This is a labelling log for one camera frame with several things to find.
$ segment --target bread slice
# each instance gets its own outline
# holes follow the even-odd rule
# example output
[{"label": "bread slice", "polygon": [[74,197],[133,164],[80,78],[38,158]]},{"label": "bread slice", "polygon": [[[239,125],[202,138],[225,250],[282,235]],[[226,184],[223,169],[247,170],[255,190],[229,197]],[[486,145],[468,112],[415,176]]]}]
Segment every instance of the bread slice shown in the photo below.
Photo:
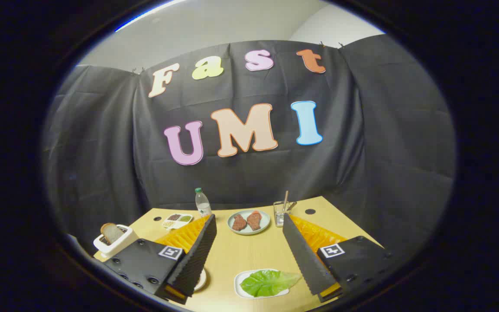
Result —
[{"label": "bread slice", "polygon": [[116,242],[117,239],[124,234],[115,223],[105,223],[101,226],[101,233],[103,234],[103,237],[107,239],[109,245]]}]

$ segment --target small white plate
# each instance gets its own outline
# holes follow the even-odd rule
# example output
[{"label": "small white plate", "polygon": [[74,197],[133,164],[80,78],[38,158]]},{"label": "small white plate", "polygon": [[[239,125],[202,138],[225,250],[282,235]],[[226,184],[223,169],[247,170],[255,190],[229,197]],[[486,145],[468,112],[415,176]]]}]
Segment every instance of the small white plate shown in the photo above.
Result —
[{"label": "small white plate", "polygon": [[257,233],[265,230],[269,226],[269,223],[271,223],[271,217],[269,217],[269,215],[267,215],[263,211],[259,211],[259,213],[261,213],[261,220],[259,221],[259,226],[261,227],[261,229],[254,231],[251,229],[249,224],[246,225],[246,227],[244,229],[242,229],[241,231],[236,231],[236,230],[232,229],[232,225],[234,224],[234,216],[235,215],[241,215],[242,218],[244,218],[244,220],[247,220],[248,215],[252,214],[254,211],[256,211],[256,209],[250,209],[247,211],[240,211],[240,212],[237,212],[237,213],[231,215],[230,218],[228,218],[228,220],[226,221],[228,228],[231,229],[234,233],[238,233],[240,235],[253,235],[253,234],[257,234]]},{"label": "small white plate", "polygon": [[[275,269],[261,269],[261,270],[278,271],[278,270],[275,270]],[[236,275],[236,277],[234,278],[234,292],[238,296],[241,296],[242,298],[247,298],[247,299],[271,298],[271,297],[282,296],[282,295],[285,295],[285,294],[289,293],[290,290],[289,289],[285,289],[285,290],[279,292],[278,294],[276,294],[275,296],[254,297],[254,296],[248,294],[246,291],[244,291],[242,289],[242,286],[240,286],[240,284],[244,281],[244,279],[248,278],[252,273],[255,273],[255,272],[261,271],[261,270],[244,271],[244,272],[239,273],[238,275]]]},{"label": "small white plate", "polygon": [[[180,215],[180,217],[178,217],[178,219],[176,219],[176,220],[169,220],[168,218],[170,218],[172,215]],[[190,223],[190,221],[192,221],[192,219],[194,219],[194,217],[190,214],[188,215],[188,214],[183,214],[183,213],[174,213],[172,215],[169,215],[165,220],[163,220],[161,222],[161,225],[163,225],[163,227],[165,229],[167,229],[167,231],[170,231],[171,229],[180,229],[184,225],[187,225],[188,223]],[[190,219],[188,221],[180,221],[180,219],[182,219],[183,217],[190,217]],[[169,226],[166,226],[165,224],[167,222],[170,222],[171,224]]]},{"label": "small white plate", "polygon": [[194,292],[200,290],[205,285],[205,281],[207,280],[207,273],[205,272],[205,268],[201,271],[200,280],[194,287]]}]

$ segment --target water bottle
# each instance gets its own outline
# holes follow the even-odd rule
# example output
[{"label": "water bottle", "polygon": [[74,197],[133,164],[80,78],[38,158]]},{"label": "water bottle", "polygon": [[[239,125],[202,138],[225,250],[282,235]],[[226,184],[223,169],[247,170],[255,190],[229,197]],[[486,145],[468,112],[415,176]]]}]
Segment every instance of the water bottle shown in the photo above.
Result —
[{"label": "water bottle", "polygon": [[211,214],[211,205],[201,188],[196,189],[196,207],[200,212],[201,217],[206,217]]}]

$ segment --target lettuce leaf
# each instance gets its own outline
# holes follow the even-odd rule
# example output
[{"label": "lettuce leaf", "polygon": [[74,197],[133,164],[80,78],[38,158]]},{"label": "lettuce leaf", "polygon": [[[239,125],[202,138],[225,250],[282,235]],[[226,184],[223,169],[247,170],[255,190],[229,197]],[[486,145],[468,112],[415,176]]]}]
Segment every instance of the lettuce leaf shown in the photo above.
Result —
[{"label": "lettuce leaf", "polygon": [[240,286],[254,297],[275,296],[279,292],[295,285],[301,278],[297,273],[261,270],[244,279]]}]

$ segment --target white wall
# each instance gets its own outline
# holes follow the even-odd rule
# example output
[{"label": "white wall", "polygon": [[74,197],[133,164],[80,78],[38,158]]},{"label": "white wall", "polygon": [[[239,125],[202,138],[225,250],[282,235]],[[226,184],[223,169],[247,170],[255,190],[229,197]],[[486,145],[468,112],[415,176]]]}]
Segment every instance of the white wall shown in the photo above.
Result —
[{"label": "white wall", "polygon": [[218,44],[288,40],[321,0],[186,0],[111,34],[81,61],[140,73],[177,55]]},{"label": "white wall", "polygon": [[338,42],[346,45],[383,33],[353,13],[329,4],[310,16],[289,40],[317,44],[322,41],[325,46],[340,48]]}]

